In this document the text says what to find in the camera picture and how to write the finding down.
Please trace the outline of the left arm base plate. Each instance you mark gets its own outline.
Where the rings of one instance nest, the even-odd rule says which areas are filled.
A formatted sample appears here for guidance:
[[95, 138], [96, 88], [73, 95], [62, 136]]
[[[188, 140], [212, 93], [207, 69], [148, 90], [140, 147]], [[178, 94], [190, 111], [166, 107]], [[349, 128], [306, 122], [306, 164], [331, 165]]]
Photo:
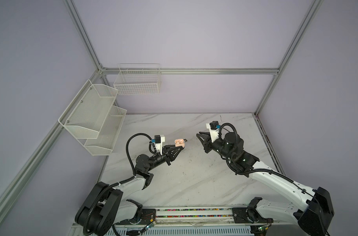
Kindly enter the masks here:
[[148, 225], [156, 217], [156, 209], [143, 208], [132, 219], [115, 223], [116, 225]]

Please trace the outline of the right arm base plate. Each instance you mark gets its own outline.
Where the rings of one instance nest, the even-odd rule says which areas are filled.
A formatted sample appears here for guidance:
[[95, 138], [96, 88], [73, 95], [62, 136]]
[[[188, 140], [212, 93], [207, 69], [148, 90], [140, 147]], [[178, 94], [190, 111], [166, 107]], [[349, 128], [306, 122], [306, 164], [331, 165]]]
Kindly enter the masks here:
[[272, 223], [272, 218], [261, 217], [255, 209], [249, 209], [247, 207], [234, 207], [232, 208], [232, 216], [235, 223]]

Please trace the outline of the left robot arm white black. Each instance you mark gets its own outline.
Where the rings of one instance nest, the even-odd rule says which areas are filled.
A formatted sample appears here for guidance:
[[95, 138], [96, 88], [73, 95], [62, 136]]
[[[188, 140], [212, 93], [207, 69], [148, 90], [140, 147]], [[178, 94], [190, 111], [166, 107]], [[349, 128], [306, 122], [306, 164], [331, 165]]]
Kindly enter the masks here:
[[141, 154], [136, 158], [135, 175], [131, 178], [114, 184], [98, 182], [75, 216], [75, 222], [83, 227], [83, 235], [103, 236], [122, 221], [140, 223], [143, 205], [130, 195], [147, 188], [153, 178], [149, 171], [164, 163], [170, 165], [183, 149], [182, 145], [165, 145], [151, 157]]

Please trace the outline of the pink round charging case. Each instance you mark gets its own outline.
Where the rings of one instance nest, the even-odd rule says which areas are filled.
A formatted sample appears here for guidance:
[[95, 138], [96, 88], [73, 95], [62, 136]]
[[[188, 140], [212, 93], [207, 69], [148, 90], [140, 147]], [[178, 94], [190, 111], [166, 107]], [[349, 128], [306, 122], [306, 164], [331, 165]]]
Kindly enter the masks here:
[[185, 147], [185, 143], [187, 142], [186, 139], [176, 139], [175, 146], [176, 147]]

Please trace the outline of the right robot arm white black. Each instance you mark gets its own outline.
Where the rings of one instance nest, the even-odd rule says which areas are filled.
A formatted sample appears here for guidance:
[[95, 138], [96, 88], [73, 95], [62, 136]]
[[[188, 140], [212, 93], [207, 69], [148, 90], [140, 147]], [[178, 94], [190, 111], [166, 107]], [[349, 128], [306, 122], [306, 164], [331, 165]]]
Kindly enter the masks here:
[[247, 153], [243, 140], [235, 133], [229, 132], [224, 138], [209, 132], [199, 132], [196, 136], [205, 153], [217, 152], [235, 175], [256, 180], [289, 200], [289, 203], [282, 204], [254, 197], [242, 214], [244, 220], [266, 222], [268, 225], [279, 220], [299, 226], [310, 236], [329, 234], [334, 209], [326, 189], [313, 189], [274, 171], [256, 156]]

